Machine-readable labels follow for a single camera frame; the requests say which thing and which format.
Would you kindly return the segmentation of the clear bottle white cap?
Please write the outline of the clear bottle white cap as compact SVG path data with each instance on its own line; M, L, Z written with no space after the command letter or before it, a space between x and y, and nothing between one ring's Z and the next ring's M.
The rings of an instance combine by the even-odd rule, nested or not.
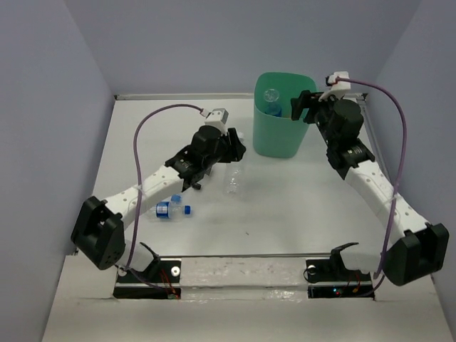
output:
M226 195L240 195L244 179L245 158L239 162L231 162L226 165L223 181L223 191Z

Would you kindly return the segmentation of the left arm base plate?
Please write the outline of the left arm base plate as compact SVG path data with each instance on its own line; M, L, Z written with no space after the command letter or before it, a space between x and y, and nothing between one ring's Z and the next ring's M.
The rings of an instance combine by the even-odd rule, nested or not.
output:
M113 287L117 299L179 300L182 260L162 258L151 275L118 270Z

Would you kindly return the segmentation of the white-cap blue-label drink bottle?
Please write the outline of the white-cap blue-label drink bottle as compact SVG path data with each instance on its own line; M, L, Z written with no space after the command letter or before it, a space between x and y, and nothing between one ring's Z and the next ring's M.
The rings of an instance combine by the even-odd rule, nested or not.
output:
M266 107L264 113L274 117L281 117L281 105L279 103L280 93L277 89L267 89L264 91Z

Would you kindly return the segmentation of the small blue-label bottle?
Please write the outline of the small blue-label bottle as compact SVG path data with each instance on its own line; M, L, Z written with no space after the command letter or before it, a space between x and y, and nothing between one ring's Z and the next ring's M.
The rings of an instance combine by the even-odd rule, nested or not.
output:
M163 222L176 222L191 215L192 208L183 203L182 195L172 195L168 201L159 202L146 212L148 219Z

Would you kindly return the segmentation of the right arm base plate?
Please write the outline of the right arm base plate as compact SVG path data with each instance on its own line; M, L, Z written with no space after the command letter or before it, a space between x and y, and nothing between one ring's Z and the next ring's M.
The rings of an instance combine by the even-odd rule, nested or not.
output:
M356 245L349 242L333 248L326 258L306 260L303 277L310 299L375 298L370 274L348 270L343 263L341 252Z

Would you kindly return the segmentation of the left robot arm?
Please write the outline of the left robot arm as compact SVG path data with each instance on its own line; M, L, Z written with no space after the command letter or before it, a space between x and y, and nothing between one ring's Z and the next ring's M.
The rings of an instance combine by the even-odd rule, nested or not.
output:
M140 184L105 199L86 199L71 241L100 270L116 266L133 271L141 281L154 279L160 258L137 241L140 216L162 200L193 187L213 165L241 161L245 152L235 128L222 133L203 125L189 145Z

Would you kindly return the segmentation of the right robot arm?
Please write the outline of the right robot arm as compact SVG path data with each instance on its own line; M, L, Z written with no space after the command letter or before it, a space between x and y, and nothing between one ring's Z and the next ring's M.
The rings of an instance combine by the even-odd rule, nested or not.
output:
M366 202L388 240L379 252L362 252L355 242L335 247L329 274L344 279L353 271L382 272L396 286L441 270L450 234L443 224L431 224L393 192L374 154L359 139L364 124L359 105L352 100L304 90L291 99L291 119L317 126L326 143L331 167Z

